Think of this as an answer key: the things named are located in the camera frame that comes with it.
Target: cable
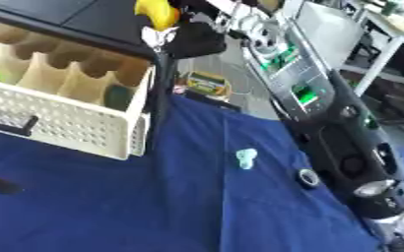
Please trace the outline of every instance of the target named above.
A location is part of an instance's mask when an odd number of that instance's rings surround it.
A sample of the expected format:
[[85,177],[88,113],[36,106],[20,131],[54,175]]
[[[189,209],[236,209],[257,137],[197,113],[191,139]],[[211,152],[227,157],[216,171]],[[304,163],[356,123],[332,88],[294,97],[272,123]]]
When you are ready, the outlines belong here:
[[[222,67],[223,63],[221,64],[221,72],[224,73],[223,71],[223,67]],[[248,92],[244,92],[244,93],[240,93],[240,92],[235,92],[233,89],[233,85],[232,85],[232,94],[233,95],[252,95],[252,92],[254,91],[254,87],[251,86],[251,84],[249,83],[249,76],[248,76],[248,71],[246,68],[242,68],[240,69],[237,65],[235,64],[231,64],[230,65],[233,69],[236,69],[236,71],[239,71],[241,74],[243,72],[245,72],[245,76],[246,76],[246,86],[248,89]]]

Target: white plastic basket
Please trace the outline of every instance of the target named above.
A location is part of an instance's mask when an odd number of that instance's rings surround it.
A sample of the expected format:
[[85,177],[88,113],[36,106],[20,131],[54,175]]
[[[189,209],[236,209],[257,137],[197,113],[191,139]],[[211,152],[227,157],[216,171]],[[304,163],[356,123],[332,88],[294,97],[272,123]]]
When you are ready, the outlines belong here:
[[109,158],[141,156],[154,73],[148,68],[125,112],[0,83],[0,132]]

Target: black panel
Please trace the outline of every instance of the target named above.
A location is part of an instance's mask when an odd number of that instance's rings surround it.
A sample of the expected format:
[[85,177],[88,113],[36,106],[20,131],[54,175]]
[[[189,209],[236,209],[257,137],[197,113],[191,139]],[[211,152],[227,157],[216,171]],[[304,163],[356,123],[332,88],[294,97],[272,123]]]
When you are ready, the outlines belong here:
[[61,25],[96,0],[0,0],[0,9]]
[[134,15],[135,0],[99,0],[76,15],[64,27],[81,32],[141,44],[139,21]]
[[0,23],[153,60],[140,38],[135,0],[0,0]]

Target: blue cloth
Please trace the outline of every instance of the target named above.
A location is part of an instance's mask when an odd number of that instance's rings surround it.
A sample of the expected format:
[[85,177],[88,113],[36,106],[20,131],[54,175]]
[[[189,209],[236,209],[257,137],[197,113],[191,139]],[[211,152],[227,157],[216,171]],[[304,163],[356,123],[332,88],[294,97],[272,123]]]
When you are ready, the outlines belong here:
[[[236,151],[254,148],[251,170]],[[157,150],[118,161],[0,134],[0,252],[374,251],[279,122],[174,96]]]

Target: yellow object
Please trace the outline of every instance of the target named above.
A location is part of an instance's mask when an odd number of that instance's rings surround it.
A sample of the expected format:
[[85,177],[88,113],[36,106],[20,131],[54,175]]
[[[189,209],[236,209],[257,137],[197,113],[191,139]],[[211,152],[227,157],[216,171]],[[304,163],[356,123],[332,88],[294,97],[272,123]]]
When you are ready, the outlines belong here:
[[190,90],[200,94],[220,96],[226,93],[229,82],[219,75],[194,71],[188,74],[186,85]]
[[136,15],[147,15],[153,22],[157,31],[172,27],[180,17],[177,9],[173,8],[168,0],[137,0]]

